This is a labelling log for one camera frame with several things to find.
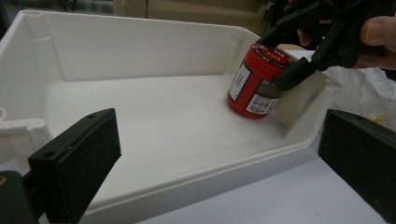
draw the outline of red can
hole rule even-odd
[[[231,108],[250,119],[265,118],[282,95],[271,82],[292,63],[294,60],[281,49],[253,44],[228,90]]]

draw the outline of white surface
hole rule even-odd
[[[10,120],[43,119],[53,136],[116,108],[122,157],[92,214],[312,142],[334,91],[322,74],[285,92],[266,119],[228,107],[257,38],[237,27],[22,11],[0,44],[0,106]],[[26,161],[20,137],[2,135],[0,147],[23,148]]]
[[[322,160],[140,224],[385,223]]]

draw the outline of human hand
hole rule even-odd
[[[361,27],[361,43],[384,46],[382,55],[363,53],[355,67],[381,67],[396,70],[396,17],[375,17]]]

